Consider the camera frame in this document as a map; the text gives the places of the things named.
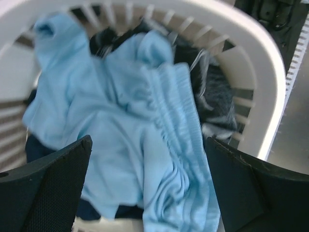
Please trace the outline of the light blue shorts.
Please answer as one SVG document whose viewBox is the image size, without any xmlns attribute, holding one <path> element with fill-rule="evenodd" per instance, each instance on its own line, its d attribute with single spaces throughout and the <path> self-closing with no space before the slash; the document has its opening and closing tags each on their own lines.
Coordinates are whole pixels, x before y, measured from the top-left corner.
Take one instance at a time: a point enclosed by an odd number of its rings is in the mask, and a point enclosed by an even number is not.
<svg viewBox="0 0 309 232">
<path fill-rule="evenodd" d="M 67 14 L 39 19 L 42 73 L 23 123 L 46 147 L 93 141 L 82 198 L 104 218 L 143 208 L 146 232 L 215 232 L 220 220 L 189 66 L 170 42 L 138 33 L 105 58 Z"/>
</svg>

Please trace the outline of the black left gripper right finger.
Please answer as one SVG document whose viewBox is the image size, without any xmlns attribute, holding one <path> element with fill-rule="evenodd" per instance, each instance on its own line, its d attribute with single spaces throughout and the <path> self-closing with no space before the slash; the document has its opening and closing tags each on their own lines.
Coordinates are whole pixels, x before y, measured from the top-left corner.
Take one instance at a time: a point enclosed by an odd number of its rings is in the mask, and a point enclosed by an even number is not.
<svg viewBox="0 0 309 232">
<path fill-rule="evenodd" d="M 205 141 L 209 168 L 227 232 L 307 232 L 309 176 Z"/>
</svg>

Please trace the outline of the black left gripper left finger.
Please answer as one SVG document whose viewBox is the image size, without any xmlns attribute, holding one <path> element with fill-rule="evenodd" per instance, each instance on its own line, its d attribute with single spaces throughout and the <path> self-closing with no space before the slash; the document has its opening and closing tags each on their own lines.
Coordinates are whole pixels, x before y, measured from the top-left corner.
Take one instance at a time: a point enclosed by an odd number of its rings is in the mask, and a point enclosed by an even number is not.
<svg viewBox="0 0 309 232">
<path fill-rule="evenodd" d="M 70 232 L 92 149 L 89 135 L 0 174 L 2 232 Z"/>
</svg>

